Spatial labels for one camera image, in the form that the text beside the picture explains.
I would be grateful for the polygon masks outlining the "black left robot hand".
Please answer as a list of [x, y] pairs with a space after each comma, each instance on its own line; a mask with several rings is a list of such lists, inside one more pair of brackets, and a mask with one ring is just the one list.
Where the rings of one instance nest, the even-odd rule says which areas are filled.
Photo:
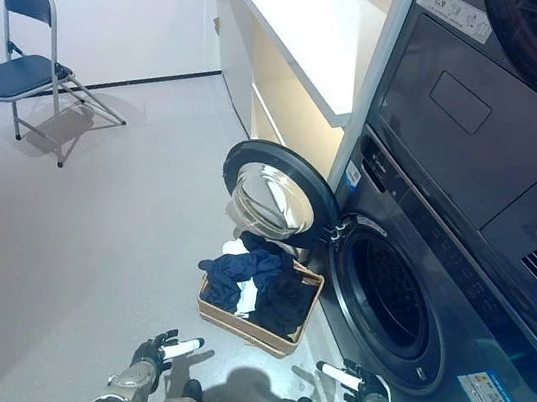
[[151, 362], [160, 373], [169, 369], [176, 357], [188, 355], [205, 345], [201, 337], [181, 340], [178, 336], [179, 331], [174, 328], [147, 339], [133, 353], [130, 366], [141, 361]]

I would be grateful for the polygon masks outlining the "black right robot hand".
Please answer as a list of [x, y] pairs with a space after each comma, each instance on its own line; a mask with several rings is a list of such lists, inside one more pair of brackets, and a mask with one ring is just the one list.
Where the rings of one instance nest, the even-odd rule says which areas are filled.
[[319, 360], [316, 369], [340, 384], [346, 402], [365, 402], [370, 395], [379, 395], [386, 402], [392, 400], [387, 382], [354, 360], [344, 358], [342, 367]]

